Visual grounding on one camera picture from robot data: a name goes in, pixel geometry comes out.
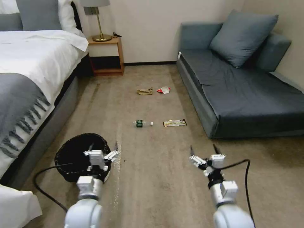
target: candy bar wrapper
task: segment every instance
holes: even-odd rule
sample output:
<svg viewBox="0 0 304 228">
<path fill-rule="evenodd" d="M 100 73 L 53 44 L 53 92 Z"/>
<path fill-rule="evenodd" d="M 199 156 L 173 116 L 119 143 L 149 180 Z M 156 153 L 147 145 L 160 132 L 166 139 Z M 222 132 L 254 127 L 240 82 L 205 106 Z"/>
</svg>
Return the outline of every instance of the candy bar wrapper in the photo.
<svg viewBox="0 0 304 228">
<path fill-rule="evenodd" d="M 164 127 L 174 127 L 174 126 L 187 126 L 186 120 L 168 120 L 165 121 Z"/>
<path fill-rule="evenodd" d="M 169 93 L 169 92 L 170 92 L 170 90 L 171 90 L 171 88 L 170 88 L 170 87 L 165 86 L 165 87 L 162 87 L 162 88 L 160 88 L 159 90 L 157 90 L 157 92 L 160 92 L 160 93 L 166 94 L 166 93 Z"/>
</svg>

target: gray sofa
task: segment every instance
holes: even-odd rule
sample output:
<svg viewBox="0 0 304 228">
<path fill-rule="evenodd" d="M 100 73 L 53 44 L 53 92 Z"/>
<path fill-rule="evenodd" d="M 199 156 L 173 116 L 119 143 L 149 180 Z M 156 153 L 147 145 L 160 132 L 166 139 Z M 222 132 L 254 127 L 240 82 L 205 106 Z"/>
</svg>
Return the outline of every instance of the gray sofa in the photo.
<svg viewBox="0 0 304 228">
<path fill-rule="evenodd" d="M 208 137 L 304 134 L 304 94 L 269 73 L 291 41 L 271 33 L 236 69 L 209 49 L 221 26 L 181 25 L 177 67 Z"/>
</svg>

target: gray pillow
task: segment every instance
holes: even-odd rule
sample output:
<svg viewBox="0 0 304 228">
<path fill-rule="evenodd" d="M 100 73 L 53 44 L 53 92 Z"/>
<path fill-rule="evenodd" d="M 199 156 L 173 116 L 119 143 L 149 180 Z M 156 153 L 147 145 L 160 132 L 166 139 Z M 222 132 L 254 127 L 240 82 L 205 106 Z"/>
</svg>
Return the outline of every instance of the gray pillow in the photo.
<svg viewBox="0 0 304 228">
<path fill-rule="evenodd" d="M 234 67 L 241 67 L 263 43 L 278 21 L 278 15 L 233 10 L 211 41 L 210 49 Z"/>
<path fill-rule="evenodd" d="M 25 31 L 61 30 L 58 0 L 17 0 Z"/>
<path fill-rule="evenodd" d="M 0 14 L 0 31 L 21 31 L 22 22 L 19 13 Z"/>
</svg>

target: trash can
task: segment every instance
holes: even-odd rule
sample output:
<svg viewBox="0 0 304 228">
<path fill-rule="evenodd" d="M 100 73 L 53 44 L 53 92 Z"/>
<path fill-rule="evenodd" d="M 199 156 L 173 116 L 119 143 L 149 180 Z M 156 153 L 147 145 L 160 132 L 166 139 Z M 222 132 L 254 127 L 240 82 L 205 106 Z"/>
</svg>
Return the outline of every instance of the trash can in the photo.
<svg viewBox="0 0 304 228">
<path fill-rule="evenodd" d="M 71 165 L 57 167 L 58 172 L 68 182 L 77 182 L 80 176 L 90 175 L 88 167 L 90 165 L 89 156 L 85 156 L 84 152 L 91 150 L 102 150 L 104 156 L 111 152 L 107 141 L 100 135 L 94 133 L 85 133 L 78 135 L 68 140 L 55 155 L 55 165 L 74 163 Z M 111 169 L 111 164 L 108 165 L 108 170 L 100 170 L 99 176 L 102 181 L 108 175 Z"/>
</svg>

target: carpet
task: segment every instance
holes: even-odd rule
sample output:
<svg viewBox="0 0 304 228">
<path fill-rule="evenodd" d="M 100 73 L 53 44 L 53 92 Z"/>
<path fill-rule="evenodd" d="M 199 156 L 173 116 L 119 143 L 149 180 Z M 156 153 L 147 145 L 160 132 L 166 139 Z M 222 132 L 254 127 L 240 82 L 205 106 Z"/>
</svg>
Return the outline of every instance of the carpet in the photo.
<svg viewBox="0 0 304 228">
<path fill-rule="evenodd" d="M 256 227 L 303 227 L 304 137 L 210 140 L 207 138 L 176 66 L 128 66 L 124 76 L 82 79 L 79 103 L 23 190 L 33 191 L 43 215 L 27 228 L 63 227 L 65 213 L 36 191 L 32 176 L 54 164 L 54 155 L 68 139 L 97 133 L 121 157 L 103 186 L 101 227 L 213 227 L 215 211 L 203 172 L 190 164 L 190 145 L 203 158 L 216 144 L 226 164 L 251 159 L 248 176 Z M 169 86 L 169 94 L 141 96 L 136 89 Z M 135 128 L 133 121 L 153 121 Z M 164 128 L 166 120 L 186 119 L 187 126 Z M 246 165 L 225 170 L 239 187 L 238 205 L 248 211 L 244 175 Z M 39 179 L 42 189 L 70 207 L 77 201 L 76 184 L 65 182 L 57 170 Z"/>
</svg>

